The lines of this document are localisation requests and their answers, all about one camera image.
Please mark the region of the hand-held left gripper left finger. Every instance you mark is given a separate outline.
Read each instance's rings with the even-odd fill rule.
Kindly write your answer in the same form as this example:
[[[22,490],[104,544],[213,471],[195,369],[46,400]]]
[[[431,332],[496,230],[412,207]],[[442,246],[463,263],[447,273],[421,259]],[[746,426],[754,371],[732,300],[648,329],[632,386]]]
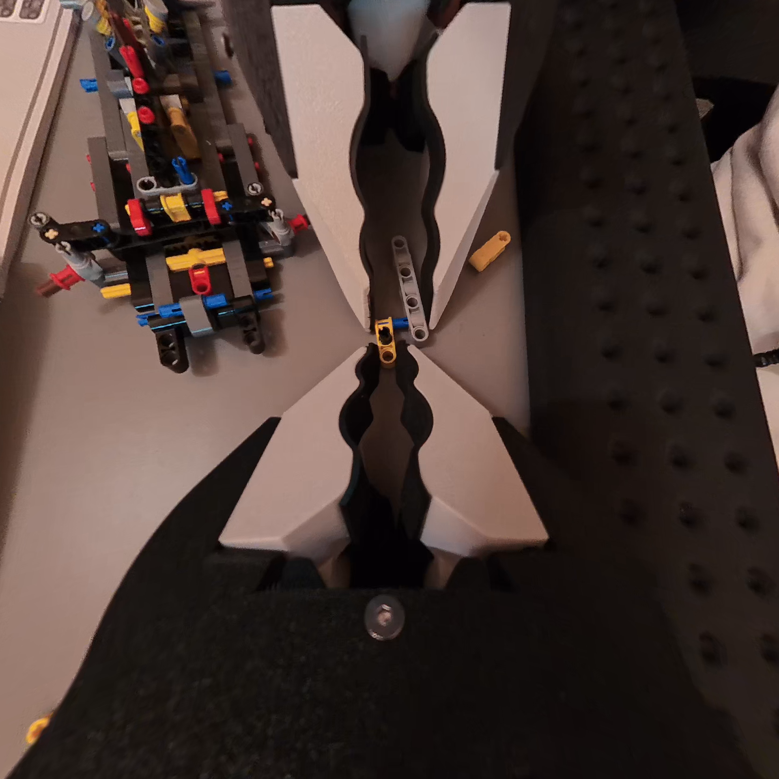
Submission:
[[[311,562],[326,586],[347,585],[345,552],[371,500],[359,445],[379,374],[377,346],[361,347],[281,416],[222,546],[280,551]]]

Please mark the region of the person's white t-shirt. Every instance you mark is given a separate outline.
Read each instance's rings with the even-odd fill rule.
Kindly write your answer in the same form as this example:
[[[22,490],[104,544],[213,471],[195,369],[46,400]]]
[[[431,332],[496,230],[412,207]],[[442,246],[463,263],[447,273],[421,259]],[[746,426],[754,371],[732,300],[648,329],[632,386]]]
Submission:
[[[778,346],[778,89],[763,118],[711,164],[754,355]]]

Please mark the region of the thin grey lego beam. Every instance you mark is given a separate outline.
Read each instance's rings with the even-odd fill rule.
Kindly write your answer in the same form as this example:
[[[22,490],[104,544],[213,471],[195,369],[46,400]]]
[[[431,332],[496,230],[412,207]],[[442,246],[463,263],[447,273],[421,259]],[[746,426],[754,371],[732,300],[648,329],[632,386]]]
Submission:
[[[422,306],[422,298],[411,251],[406,239],[401,235],[393,237],[391,246],[400,288],[400,297],[404,305],[407,330],[412,339],[420,344],[428,339],[429,329]]]

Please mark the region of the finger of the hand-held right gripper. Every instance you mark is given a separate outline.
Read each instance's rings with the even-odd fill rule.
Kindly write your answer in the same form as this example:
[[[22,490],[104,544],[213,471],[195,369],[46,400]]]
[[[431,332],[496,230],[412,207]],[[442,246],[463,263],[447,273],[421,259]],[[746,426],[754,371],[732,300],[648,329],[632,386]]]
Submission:
[[[365,61],[319,4],[274,5],[270,14],[295,157],[293,183],[346,302],[368,329],[365,208],[355,183]]]
[[[498,178],[495,154],[510,18],[509,3],[468,3],[427,57],[428,103],[445,153],[433,209],[440,249],[428,317],[432,328],[453,294]]]

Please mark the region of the yellow lego connector blue pin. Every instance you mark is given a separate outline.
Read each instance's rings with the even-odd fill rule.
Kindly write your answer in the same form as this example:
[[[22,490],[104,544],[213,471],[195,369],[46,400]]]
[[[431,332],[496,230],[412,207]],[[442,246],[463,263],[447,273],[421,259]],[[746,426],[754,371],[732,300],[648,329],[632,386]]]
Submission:
[[[374,323],[374,334],[379,359],[384,367],[392,367],[396,362],[396,332],[408,330],[407,317],[378,318]]]

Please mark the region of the black dimpled foam mat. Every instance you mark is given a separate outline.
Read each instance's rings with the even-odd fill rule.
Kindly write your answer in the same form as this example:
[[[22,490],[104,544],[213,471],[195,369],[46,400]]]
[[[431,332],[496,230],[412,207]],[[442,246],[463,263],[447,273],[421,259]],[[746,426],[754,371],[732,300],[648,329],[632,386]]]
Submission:
[[[560,2],[515,149],[534,438],[777,777],[777,465],[673,2]]]

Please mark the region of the lego car chassis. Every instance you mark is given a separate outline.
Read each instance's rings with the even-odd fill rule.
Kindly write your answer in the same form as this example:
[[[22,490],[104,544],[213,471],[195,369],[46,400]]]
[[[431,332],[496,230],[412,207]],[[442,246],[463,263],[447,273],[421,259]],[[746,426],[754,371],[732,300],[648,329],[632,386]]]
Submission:
[[[30,226],[64,262],[35,292],[77,284],[131,302],[159,362],[189,369],[187,339],[235,329],[265,351],[261,311],[269,278],[309,228],[285,217],[266,187],[255,136],[232,121],[233,86],[207,43],[212,2],[59,2],[88,30],[103,135],[87,140],[97,215],[62,222],[36,211]]]

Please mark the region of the lego instruction booklet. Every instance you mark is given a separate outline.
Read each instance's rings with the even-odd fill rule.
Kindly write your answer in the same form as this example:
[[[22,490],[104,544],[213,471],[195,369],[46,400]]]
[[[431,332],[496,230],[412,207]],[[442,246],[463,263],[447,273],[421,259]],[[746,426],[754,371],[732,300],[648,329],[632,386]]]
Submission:
[[[79,30],[61,2],[1,2],[1,295]]]

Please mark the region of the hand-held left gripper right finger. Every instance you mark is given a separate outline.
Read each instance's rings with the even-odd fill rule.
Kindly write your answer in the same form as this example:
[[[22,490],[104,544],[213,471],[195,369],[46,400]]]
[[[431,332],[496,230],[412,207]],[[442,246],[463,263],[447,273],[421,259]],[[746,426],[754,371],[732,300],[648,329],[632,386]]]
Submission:
[[[456,566],[549,540],[492,414],[416,346],[398,354],[400,420],[412,441],[400,523],[421,556],[422,584]]]

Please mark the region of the yellow lego axle connector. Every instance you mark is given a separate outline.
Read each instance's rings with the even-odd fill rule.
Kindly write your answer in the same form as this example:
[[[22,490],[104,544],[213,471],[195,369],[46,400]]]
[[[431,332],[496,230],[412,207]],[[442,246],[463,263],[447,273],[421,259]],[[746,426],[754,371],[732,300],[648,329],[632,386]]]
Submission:
[[[511,240],[508,231],[496,232],[482,246],[472,251],[468,257],[468,263],[476,272],[483,273],[508,248]]]

